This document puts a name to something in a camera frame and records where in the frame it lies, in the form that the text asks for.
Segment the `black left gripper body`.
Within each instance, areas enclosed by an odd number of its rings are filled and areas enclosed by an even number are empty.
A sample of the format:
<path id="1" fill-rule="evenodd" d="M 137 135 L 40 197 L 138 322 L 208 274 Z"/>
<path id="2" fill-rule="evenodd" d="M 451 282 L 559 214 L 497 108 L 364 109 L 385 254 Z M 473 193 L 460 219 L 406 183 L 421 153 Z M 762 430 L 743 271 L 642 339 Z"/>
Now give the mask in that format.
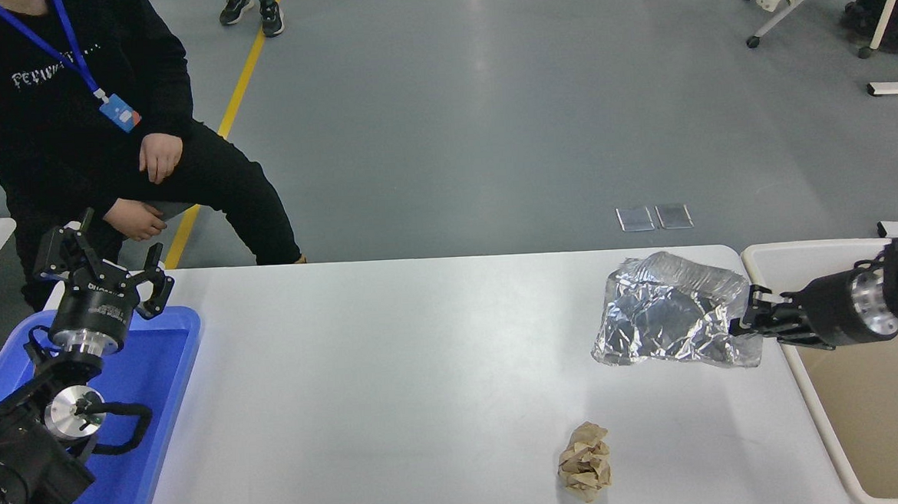
<path id="1" fill-rule="evenodd" d="M 79 268 L 61 282 L 64 294 L 50 325 L 51 343 L 64 351 L 122 348 L 140 302 L 128 270 L 102 262 L 96 273 Z"/>

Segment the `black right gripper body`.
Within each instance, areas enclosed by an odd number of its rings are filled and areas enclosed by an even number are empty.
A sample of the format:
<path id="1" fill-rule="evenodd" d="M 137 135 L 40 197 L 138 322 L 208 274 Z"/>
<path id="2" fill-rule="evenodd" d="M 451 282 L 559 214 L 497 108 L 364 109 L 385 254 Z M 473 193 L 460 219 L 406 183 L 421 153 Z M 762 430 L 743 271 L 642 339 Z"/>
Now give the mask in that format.
<path id="1" fill-rule="evenodd" d="M 807 323 L 826 344 L 847 346 L 870 341 L 869 329 L 854 307 L 850 292 L 853 281 L 854 272 L 824 275 L 800 291 Z"/>

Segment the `person's right hand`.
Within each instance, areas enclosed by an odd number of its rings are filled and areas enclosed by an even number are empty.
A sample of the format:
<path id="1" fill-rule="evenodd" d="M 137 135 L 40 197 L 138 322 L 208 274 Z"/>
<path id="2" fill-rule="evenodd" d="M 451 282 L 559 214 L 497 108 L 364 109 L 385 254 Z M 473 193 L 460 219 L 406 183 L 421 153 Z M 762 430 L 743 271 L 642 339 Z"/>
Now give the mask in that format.
<path id="1" fill-rule="evenodd" d="M 117 199 L 103 220 L 121 235 L 135 241 L 152 239 L 167 228 L 163 213 L 156 207 L 133 199 Z"/>

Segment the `person's left hand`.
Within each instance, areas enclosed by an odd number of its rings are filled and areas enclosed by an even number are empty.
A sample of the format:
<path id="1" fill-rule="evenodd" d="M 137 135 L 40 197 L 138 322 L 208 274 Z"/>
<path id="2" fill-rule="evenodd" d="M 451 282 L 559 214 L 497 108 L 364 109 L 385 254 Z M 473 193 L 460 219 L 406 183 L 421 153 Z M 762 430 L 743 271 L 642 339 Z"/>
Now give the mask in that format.
<path id="1" fill-rule="evenodd" d="M 164 183 L 183 155 L 183 140 L 162 132 L 145 135 L 139 147 L 139 170 L 152 184 Z"/>

